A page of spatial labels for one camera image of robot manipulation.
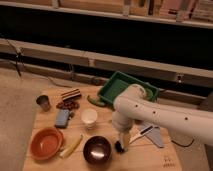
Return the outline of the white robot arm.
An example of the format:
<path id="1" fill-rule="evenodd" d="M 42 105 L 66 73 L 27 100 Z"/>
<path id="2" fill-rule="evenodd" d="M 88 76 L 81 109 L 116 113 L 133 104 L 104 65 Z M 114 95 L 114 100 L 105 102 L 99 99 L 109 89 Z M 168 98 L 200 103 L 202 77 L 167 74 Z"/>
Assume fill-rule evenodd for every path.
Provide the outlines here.
<path id="1" fill-rule="evenodd" d="M 114 100 L 112 124 L 119 133 L 129 132 L 134 120 L 179 131 L 213 146 L 213 112 L 163 105 L 144 99 L 145 89 L 128 86 Z"/>

